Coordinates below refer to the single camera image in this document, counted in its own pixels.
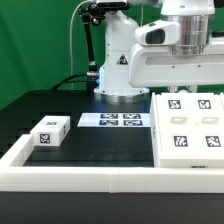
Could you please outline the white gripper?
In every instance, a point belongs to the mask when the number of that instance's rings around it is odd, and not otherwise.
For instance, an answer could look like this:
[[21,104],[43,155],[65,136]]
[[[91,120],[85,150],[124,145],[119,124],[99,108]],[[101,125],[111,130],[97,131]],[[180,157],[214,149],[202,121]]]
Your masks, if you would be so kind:
[[128,80],[135,88],[167,87],[169,93],[177,93],[178,86],[197,93],[197,85],[224,84],[224,42],[212,42],[202,54],[191,56],[172,55],[168,46],[135,44]]

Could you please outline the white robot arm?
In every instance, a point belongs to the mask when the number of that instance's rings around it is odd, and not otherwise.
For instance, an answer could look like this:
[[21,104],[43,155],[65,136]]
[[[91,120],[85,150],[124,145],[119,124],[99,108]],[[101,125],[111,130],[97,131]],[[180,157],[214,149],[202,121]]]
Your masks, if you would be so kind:
[[112,11],[142,4],[158,7],[160,19],[138,27],[129,56],[128,83],[134,88],[224,84],[224,37],[212,29],[224,0],[95,0]]

